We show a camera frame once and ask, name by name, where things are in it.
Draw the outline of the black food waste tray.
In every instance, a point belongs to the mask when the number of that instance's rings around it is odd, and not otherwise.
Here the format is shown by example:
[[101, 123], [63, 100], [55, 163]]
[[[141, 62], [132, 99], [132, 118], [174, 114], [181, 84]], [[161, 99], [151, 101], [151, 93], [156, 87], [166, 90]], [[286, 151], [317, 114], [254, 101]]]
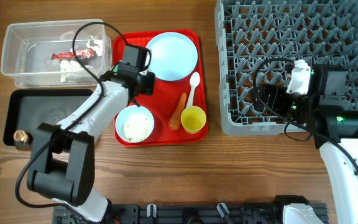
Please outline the black food waste tray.
[[41, 123], [55, 125], [71, 115], [92, 94], [89, 89], [20, 89], [12, 92], [3, 142], [14, 146], [18, 129], [33, 134]]

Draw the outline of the light blue rice bowl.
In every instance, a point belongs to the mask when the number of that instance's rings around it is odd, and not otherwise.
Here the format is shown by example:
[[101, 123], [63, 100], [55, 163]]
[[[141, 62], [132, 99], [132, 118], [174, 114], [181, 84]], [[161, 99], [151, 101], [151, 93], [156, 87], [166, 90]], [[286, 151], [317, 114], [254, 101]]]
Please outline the light blue rice bowl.
[[154, 130], [154, 116], [143, 106], [128, 106], [115, 120], [115, 130], [119, 138], [128, 143], [145, 141]]

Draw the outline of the white rice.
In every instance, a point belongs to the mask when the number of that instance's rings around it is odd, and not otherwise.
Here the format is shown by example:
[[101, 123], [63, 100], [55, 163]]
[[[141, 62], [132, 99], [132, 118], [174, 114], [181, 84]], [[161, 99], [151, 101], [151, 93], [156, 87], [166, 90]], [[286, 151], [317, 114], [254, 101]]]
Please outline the white rice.
[[145, 114], [131, 114], [122, 124], [122, 133], [129, 142], [140, 142], [152, 132], [154, 121]]

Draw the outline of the white plastic spoon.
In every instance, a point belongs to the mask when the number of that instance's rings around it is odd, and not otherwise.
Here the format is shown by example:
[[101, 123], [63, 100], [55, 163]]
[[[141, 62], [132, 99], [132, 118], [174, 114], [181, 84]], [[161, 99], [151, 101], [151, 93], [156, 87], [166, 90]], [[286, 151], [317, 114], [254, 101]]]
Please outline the white plastic spoon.
[[186, 108], [189, 108], [193, 105], [194, 95], [195, 95], [195, 89], [200, 84], [200, 74], [198, 72], [195, 72], [190, 77], [190, 94], [188, 97], [188, 100], [186, 102]]

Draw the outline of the clear plastic bin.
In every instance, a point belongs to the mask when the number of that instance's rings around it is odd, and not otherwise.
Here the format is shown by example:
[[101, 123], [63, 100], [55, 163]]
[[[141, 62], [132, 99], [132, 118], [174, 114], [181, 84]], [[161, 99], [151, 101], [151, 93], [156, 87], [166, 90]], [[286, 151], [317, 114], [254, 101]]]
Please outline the clear plastic bin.
[[[52, 54], [87, 49], [89, 40], [103, 40], [103, 54], [77, 61], [89, 74], [83, 82], [60, 81], [61, 60]], [[111, 40], [101, 19], [27, 22], [8, 26], [1, 56], [1, 73], [14, 79], [19, 88], [92, 86], [112, 66]]]

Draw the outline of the yellow plastic cup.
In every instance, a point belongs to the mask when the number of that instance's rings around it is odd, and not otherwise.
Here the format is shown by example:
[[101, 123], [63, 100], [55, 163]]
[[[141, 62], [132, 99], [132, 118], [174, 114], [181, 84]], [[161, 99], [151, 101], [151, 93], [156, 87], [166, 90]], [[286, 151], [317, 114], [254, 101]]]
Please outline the yellow plastic cup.
[[190, 106], [183, 110], [180, 121], [187, 133], [195, 134], [205, 126], [206, 113], [198, 106]]

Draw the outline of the large white napkin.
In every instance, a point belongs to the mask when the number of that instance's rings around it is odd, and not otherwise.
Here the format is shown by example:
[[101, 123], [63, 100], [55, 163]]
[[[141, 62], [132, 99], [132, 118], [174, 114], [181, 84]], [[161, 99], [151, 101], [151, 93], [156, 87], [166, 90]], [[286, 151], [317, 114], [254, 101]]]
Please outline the large white napkin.
[[74, 83], [83, 82], [89, 78], [89, 74], [83, 69], [83, 67], [74, 60], [62, 60], [60, 62], [62, 83]]

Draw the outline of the brown food scrap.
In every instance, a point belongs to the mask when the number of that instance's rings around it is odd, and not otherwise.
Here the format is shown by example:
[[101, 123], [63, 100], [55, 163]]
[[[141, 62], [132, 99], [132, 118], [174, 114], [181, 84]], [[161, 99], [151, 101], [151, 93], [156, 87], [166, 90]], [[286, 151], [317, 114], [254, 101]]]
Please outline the brown food scrap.
[[13, 139], [15, 142], [20, 142], [22, 144], [28, 144], [31, 140], [31, 135], [24, 130], [18, 129], [13, 134]]

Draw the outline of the light blue plate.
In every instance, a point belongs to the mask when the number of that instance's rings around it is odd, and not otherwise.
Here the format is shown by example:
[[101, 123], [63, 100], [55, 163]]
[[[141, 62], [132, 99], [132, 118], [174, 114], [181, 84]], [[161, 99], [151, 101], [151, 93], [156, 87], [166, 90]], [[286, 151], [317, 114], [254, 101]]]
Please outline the light blue plate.
[[198, 51], [193, 41], [177, 32], [164, 32], [146, 45], [151, 50], [148, 71], [163, 81], [173, 82], [187, 77], [198, 63]]

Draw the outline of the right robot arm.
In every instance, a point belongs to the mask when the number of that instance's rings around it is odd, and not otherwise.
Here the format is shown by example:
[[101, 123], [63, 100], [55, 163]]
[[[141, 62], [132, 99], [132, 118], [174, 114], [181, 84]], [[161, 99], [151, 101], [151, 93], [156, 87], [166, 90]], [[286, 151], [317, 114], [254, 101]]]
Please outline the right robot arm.
[[358, 223], [358, 111], [346, 110], [347, 70], [284, 59], [286, 87], [252, 79], [253, 101], [314, 139], [326, 166], [339, 223]]

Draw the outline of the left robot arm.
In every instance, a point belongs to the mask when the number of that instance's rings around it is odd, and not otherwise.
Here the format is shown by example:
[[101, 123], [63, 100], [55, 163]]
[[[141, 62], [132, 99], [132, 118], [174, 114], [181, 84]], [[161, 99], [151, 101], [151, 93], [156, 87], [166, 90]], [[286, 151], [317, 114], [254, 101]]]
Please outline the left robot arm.
[[150, 49], [127, 44], [114, 70], [101, 75], [92, 95], [56, 125], [40, 124], [33, 135], [31, 159], [21, 175], [27, 188], [54, 200], [87, 223], [112, 223], [109, 199], [94, 185], [94, 148], [111, 121], [140, 94], [151, 95], [154, 73], [147, 72]]

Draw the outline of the small white tissue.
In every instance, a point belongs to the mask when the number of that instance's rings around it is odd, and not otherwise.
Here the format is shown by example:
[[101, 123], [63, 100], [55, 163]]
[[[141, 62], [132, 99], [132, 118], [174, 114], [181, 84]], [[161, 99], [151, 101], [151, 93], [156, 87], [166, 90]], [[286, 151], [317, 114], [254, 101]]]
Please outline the small white tissue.
[[92, 38], [92, 40], [89, 40], [86, 43], [86, 46], [87, 48], [91, 49], [93, 53], [96, 54], [97, 56], [102, 56], [104, 50], [103, 40]]

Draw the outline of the red plastic tray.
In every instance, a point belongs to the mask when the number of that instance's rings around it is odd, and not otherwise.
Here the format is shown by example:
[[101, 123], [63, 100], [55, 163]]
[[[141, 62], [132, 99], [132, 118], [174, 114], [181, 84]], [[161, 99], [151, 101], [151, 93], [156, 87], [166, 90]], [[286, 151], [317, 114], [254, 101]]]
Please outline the red plastic tray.
[[[183, 34], [190, 39], [196, 47], [198, 62], [192, 72], [200, 74], [200, 84], [196, 87], [193, 104], [199, 106], [203, 111], [207, 111], [206, 96], [204, 90], [203, 65], [201, 57], [200, 40], [197, 34], [189, 29], [178, 29], [176, 33]], [[137, 102], [146, 107], [153, 115], [155, 126], [151, 135], [139, 143], [131, 143], [123, 140], [119, 136], [119, 131], [115, 130], [116, 141], [125, 147], [145, 147], [163, 146], [171, 144], [186, 144], [202, 140], [208, 133], [208, 125], [195, 134], [186, 132], [182, 127], [174, 131], [169, 128], [168, 122], [173, 114], [182, 93], [190, 92], [190, 78], [185, 77], [174, 82], [166, 82], [159, 78], [155, 79], [153, 95], [140, 95], [136, 98]]]

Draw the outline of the grey dishwasher rack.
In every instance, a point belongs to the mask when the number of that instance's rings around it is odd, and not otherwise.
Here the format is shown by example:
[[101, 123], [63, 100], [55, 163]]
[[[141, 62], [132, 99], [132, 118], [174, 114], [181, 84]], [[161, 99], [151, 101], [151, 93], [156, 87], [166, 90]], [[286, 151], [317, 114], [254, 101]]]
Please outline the grey dishwasher rack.
[[358, 1], [218, 1], [221, 127], [229, 136], [295, 132], [268, 111], [254, 109], [252, 79], [285, 86], [282, 58], [347, 70], [345, 108], [358, 111]]

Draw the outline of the orange carrot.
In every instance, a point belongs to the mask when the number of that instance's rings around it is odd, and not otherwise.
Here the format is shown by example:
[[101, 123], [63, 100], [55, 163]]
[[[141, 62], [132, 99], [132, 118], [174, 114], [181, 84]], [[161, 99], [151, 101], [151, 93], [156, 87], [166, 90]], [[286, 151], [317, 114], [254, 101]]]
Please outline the orange carrot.
[[178, 130], [181, 125], [180, 116], [183, 110], [185, 109], [186, 99], [187, 99], [187, 94], [182, 93], [177, 103], [177, 107], [175, 108], [173, 114], [171, 115], [171, 118], [168, 123], [168, 126], [171, 130]]

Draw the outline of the red snack wrapper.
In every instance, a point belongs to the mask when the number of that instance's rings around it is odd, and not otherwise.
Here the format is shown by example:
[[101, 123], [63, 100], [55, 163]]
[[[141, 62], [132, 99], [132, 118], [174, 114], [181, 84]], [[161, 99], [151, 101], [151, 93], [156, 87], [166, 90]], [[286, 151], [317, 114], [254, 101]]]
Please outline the red snack wrapper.
[[77, 50], [76, 52], [64, 52], [59, 54], [52, 54], [51, 60], [71, 60], [78, 57], [79, 59], [94, 57], [95, 52], [93, 49], [87, 48], [83, 50]]

